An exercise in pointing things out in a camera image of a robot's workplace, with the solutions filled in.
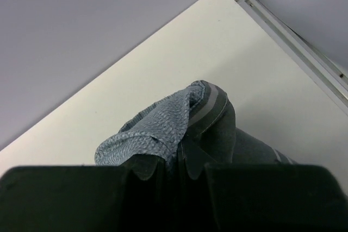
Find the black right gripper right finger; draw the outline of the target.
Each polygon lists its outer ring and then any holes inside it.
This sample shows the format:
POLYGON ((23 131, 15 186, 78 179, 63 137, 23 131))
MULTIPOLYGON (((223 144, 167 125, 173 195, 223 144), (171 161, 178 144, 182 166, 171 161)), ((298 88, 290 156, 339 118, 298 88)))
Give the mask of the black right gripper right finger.
POLYGON ((313 165, 220 164, 179 145, 178 231, 347 231, 347 198, 313 165))

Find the grey-blue pillowcase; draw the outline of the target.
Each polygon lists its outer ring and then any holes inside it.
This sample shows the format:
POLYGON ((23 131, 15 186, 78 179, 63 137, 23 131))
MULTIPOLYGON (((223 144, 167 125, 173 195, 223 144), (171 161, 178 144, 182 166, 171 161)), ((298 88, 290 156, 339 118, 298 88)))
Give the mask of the grey-blue pillowcase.
POLYGON ((118 166, 136 154, 176 161, 188 138, 214 160, 233 164, 294 164, 295 161, 236 127, 227 93, 204 80, 191 83, 140 111, 95 152, 97 165, 118 166))

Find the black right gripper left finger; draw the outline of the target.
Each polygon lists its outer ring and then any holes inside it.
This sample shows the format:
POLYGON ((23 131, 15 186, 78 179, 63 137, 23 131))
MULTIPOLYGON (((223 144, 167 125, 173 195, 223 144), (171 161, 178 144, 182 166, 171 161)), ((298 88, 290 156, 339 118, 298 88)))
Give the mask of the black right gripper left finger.
POLYGON ((1 177, 1 231, 158 231, 164 160, 22 166, 1 177))

